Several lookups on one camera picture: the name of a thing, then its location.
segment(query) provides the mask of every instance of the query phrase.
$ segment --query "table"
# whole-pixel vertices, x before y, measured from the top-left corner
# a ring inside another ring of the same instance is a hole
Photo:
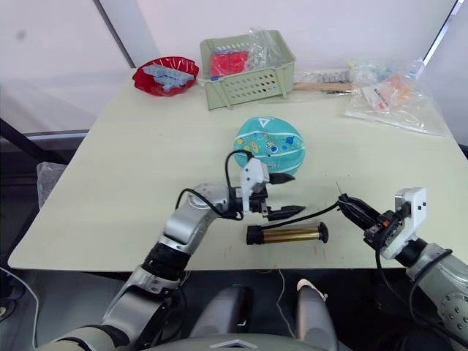
[[[346,97],[302,103],[250,102],[208,111],[203,88],[171,98],[136,90],[129,79],[105,108],[29,231],[12,253],[13,268],[132,271],[154,245],[179,192],[224,184],[224,158],[250,117],[274,116],[295,126],[306,147],[296,180],[268,186],[268,204],[305,205],[311,213],[339,191],[378,211],[394,209],[404,187],[428,190],[428,218],[418,234],[468,262],[468,162],[452,137],[419,134],[344,117]],[[238,184],[240,168],[230,173]],[[337,211],[321,216],[321,241],[247,246],[243,222],[218,219],[189,261],[189,270],[374,268],[363,232]],[[398,267],[383,260],[385,267]]]

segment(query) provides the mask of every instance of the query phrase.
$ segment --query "red bowl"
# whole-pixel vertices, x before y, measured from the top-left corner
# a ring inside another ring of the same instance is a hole
[[[185,86],[175,86],[169,91],[164,91],[163,85],[157,83],[152,75],[147,75],[143,71],[143,67],[150,66],[152,64],[159,64],[167,68],[177,69],[179,71],[189,73],[194,76],[193,80],[189,80]],[[133,75],[135,81],[135,88],[146,91],[151,95],[157,95],[160,97],[171,97],[172,95],[183,93],[185,90],[193,86],[197,79],[198,67],[194,61],[184,57],[161,57],[156,60],[146,62],[143,66],[139,67],[136,73]]]

